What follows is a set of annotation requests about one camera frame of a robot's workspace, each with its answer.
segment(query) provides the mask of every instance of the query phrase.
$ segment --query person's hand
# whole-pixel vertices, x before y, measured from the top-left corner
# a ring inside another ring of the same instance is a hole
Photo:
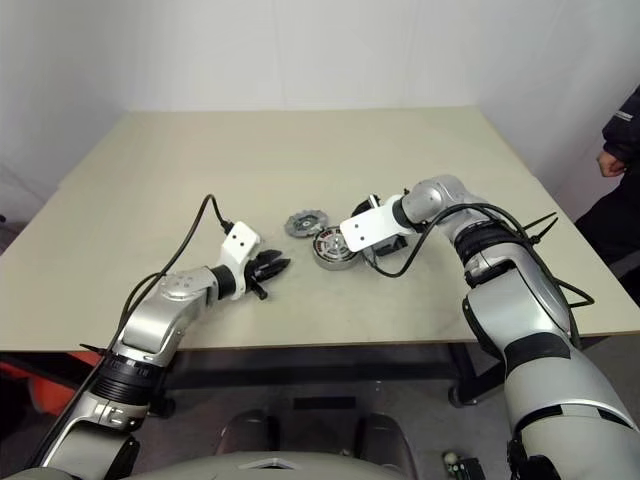
[[[598,164],[603,177],[617,177],[624,173],[625,164],[607,152],[598,156]]]

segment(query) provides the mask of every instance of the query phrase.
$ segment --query metal disc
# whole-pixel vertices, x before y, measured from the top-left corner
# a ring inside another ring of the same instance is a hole
[[[340,227],[328,227],[313,239],[313,258],[327,270],[345,270],[353,267],[360,255],[349,250]]]
[[[325,229],[329,217],[320,210],[303,210],[291,215],[284,225],[285,231],[296,238],[311,237]]]

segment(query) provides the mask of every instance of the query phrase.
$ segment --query person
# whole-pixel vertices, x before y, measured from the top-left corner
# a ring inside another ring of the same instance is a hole
[[[615,190],[576,221],[576,227],[614,273],[621,275],[620,283],[640,306],[640,86],[609,120],[602,135],[600,172],[604,177],[624,176]]]

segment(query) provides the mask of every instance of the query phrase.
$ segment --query beige table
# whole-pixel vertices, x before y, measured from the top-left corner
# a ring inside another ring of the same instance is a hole
[[[475,108],[126,115],[0,257],[0,350],[105,345],[129,290],[165,263],[209,192],[293,262],[267,301],[219,304],[182,348],[473,340],[462,267],[441,235],[392,280],[365,265],[322,270],[310,242],[283,230],[299,210],[337,224],[371,192],[443,173],[523,223],[559,210]],[[213,265],[222,238],[209,211],[176,267]],[[640,331],[640,310],[562,213],[538,249],[596,298],[576,310],[583,335]]]

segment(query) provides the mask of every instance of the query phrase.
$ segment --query white wall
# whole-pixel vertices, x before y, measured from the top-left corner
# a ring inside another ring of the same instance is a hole
[[[588,195],[565,179],[577,178],[568,175],[581,168],[602,125],[640,81],[637,0],[0,0],[0,6],[1,118],[11,119],[11,141],[7,147],[3,140],[0,152],[10,172],[0,170],[0,178],[19,189],[15,172],[43,199],[113,123],[118,105],[477,103],[549,191],[563,187],[558,198],[569,205],[573,196]],[[35,211],[41,202],[22,195],[26,211]],[[0,192],[0,210],[6,198]]]
[[[122,112],[98,0],[0,0],[0,213],[31,218]]]

